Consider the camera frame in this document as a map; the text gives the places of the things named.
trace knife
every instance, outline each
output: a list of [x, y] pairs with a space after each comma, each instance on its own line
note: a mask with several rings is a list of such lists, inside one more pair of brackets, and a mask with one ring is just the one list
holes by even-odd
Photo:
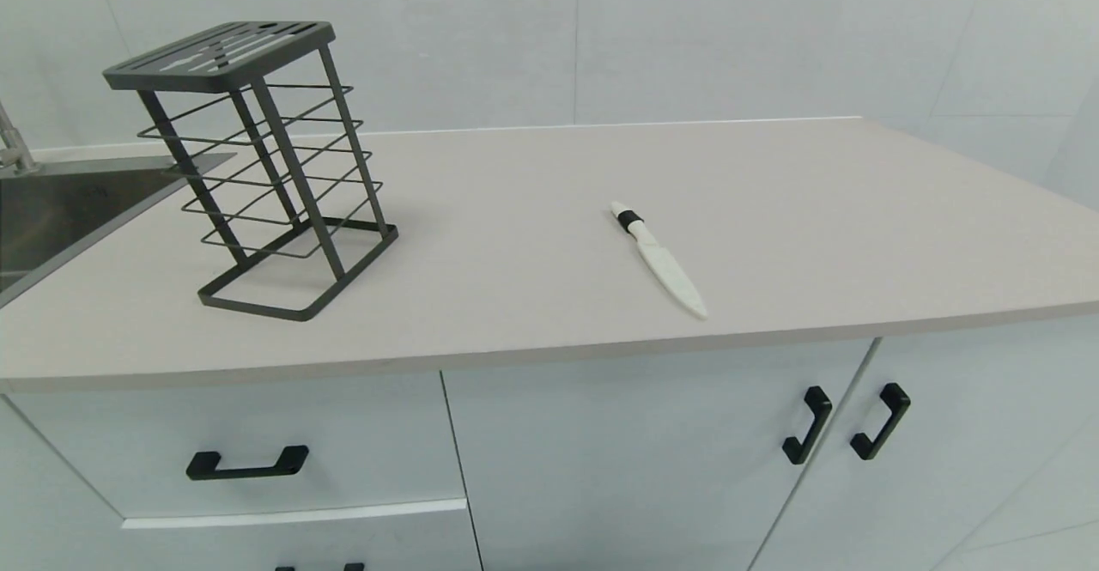
[[668, 290], [671, 296], [681, 302], [684, 307], [690, 310], [701, 320], [706, 320], [709, 313], [707, 313], [702, 296], [699, 296], [698, 290], [695, 290], [695, 284], [690, 278], [687, 278], [687, 273], [684, 272], [676, 258], [671, 257], [671, 251], [664, 249], [660, 243], [656, 243], [656, 237], [652, 232], [648, 232], [648, 227], [645, 226], [641, 216], [620, 202], [611, 203], [611, 214], [614, 214], [622, 229], [629, 232], [636, 239], [641, 257], [645, 259], [650, 270], [653, 270], [665, 290]]

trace drawer handle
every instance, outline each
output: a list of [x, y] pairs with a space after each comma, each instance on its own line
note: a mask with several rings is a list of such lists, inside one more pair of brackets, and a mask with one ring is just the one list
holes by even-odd
[[782, 441], [782, 450], [793, 466], [801, 466], [809, 459], [809, 452], [817, 445], [817, 438], [820, 438], [821, 429], [824, 429], [828, 415], [832, 414], [832, 400], [824, 394], [823, 388], [809, 387], [809, 391], [806, 391], [806, 405], [813, 412], [813, 423], [809, 426], [809, 434], [806, 434], [806, 441], [800, 443], [792, 435]]
[[191, 481], [224, 481], [229, 479], [258, 479], [260, 477], [289, 477], [298, 474], [306, 458], [309, 457], [309, 447], [301, 445], [298, 447], [287, 447], [282, 449], [275, 466], [266, 468], [235, 468], [233, 470], [218, 470], [218, 462], [221, 461], [221, 454], [218, 451], [202, 451], [195, 454], [190, 466], [187, 467], [187, 477]]
[[851, 439], [851, 448], [855, 449], [858, 457], [865, 461], [870, 461], [875, 458], [875, 455], [878, 455], [878, 451], [885, 446], [886, 440], [889, 439], [889, 435], [892, 434], [897, 424], [900, 423], [900, 418], [908, 411], [908, 407], [912, 405], [912, 401], [908, 399], [904, 390], [896, 382], [886, 384], [879, 398], [889, 406], [890, 415], [889, 419], [881, 427], [881, 432], [878, 433], [878, 437], [870, 440], [866, 434], [859, 432]]
[[[275, 571], [293, 571], [293, 567], [277, 567]], [[362, 562], [348, 562], [344, 564], [344, 571], [366, 571], [366, 564]]]

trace stainless steel sink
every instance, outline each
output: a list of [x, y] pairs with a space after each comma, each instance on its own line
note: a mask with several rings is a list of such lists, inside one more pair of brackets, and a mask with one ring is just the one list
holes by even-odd
[[[231, 154], [196, 160], [200, 171]], [[184, 187], [169, 156], [41, 164], [0, 171], [0, 307]]]

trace white countertop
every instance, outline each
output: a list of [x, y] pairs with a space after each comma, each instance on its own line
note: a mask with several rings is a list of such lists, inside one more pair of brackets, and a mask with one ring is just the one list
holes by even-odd
[[[313, 321], [200, 304], [196, 290], [232, 258], [199, 245], [210, 224], [179, 211], [185, 189], [0, 310], [3, 388], [413, 371], [1099, 313], [1099, 214], [870, 121], [396, 133], [364, 147], [400, 238]], [[325, 202], [362, 195], [341, 192]], [[660, 289], [612, 199], [676, 255], [709, 321]], [[317, 293], [303, 286], [329, 281], [312, 272], [321, 254], [310, 272], [265, 266], [236, 294], [301, 305]]]

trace faucet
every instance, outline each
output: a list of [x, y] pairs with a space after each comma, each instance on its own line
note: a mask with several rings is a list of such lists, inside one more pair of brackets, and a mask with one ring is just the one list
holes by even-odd
[[0, 104], [0, 141], [5, 147], [0, 147], [0, 168], [14, 165], [16, 175], [30, 175], [31, 171], [38, 171], [38, 164], [35, 164], [31, 156], [31, 148], [26, 147], [23, 136], [20, 136], [19, 128], [11, 124], [8, 112]]

